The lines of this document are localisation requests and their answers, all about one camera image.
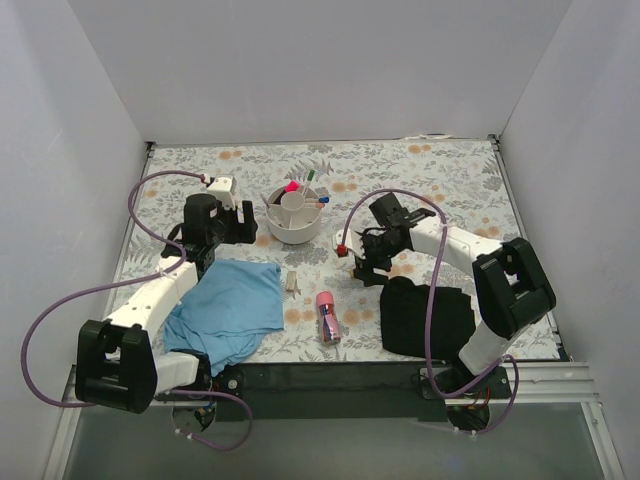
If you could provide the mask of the white round divided organizer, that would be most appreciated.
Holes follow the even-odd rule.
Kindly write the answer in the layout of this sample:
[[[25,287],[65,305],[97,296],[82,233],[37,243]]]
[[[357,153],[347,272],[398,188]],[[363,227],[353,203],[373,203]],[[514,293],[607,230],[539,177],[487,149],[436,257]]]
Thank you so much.
[[[306,198],[300,193],[301,189],[286,194],[283,189],[280,187],[266,197],[284,209],[283,213],[276,215],[266,211],[269,230],[285,244],[298,245],[311,241],[320,232],[322,209],[305,208],[304,203],[320,196],[311,188]]]

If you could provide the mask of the white marker orange cap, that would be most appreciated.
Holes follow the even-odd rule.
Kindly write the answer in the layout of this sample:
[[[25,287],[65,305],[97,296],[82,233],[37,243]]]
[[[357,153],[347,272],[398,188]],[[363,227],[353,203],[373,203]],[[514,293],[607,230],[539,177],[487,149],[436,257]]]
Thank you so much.
[[[316,208],[316,209],[322,209],[325,207],[325,204],[316,200],[316,199],[310,199],[309,201],[306,201],[304,203],[304,207],[305,208]]]

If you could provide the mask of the pink black highlighter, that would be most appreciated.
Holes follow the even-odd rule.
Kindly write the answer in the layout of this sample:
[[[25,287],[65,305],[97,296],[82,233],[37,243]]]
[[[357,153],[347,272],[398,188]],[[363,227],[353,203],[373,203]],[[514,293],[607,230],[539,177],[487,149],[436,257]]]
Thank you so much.
[[[300,188],[300,184],[296,181],[289,182],[283,189],[283,193],[295,192]]]

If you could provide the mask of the white marker green cap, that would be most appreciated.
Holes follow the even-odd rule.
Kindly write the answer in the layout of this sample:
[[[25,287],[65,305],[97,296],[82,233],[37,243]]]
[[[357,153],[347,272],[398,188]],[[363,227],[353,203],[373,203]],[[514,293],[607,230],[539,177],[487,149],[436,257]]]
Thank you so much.
[[[307,192],[309,190],[309,187],[311,185],[311,182],[314,178],[315,175],[315,171],[314,170],[310,170],[306,176],[306,180],[304,181],[304,183],[301,186],[301,190],[300,193],[302,194],[303,198],[307,197]]]

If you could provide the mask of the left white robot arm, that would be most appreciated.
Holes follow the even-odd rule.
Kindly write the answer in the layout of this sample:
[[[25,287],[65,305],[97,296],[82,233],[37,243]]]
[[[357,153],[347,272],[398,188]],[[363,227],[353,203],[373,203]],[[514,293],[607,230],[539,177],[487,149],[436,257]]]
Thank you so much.
[[[78,335],[77,399],[142,413],[159,395],[205,398],[212,390],[206,353],[178,348],[156,354],[155,335],[202,279],[221,244],[252,244],[257,222],[253,204],[227,207],[219,194],[187,197],[183,220],[165,240],[151,280],[102,321],[88,320]]]

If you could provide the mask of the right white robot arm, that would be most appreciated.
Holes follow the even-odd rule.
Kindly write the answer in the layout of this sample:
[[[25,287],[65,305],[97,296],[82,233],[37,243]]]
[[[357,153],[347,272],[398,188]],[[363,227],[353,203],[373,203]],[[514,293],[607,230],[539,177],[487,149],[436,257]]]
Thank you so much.
[[[427,378],[443,399],[475,397],[488,386],[489,374],[513,359],[508,350],[518,337],[555,308],[556,295],[528,240],[504,242],[451,227],[435,203],[410,211],[398,201],[400,193],[370,193],[376,227],[356,232],[345,226],[335,237],[336,253],[354,257],[353,275],[365,286],[382,284],[382,274],[405,250],[431,255],[437,265],[447,263],[473,278],[481,321],[451,368]]]

